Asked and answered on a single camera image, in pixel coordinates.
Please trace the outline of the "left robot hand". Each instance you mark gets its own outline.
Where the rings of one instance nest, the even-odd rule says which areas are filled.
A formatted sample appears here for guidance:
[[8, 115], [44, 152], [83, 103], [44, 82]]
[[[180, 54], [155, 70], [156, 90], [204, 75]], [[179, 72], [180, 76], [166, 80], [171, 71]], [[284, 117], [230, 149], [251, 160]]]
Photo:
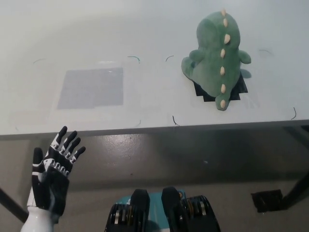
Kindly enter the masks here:
[[76, 147], [81, 142], [77, 131], [65, 136], [68, 128], [64, 126], [55, 136], [46, 154], [40, 147], [34, 149], [31, 190], [27, 206], [37, 207], [60, 217], [66, 206], [69, 188], [69, 174], [85, 147]]

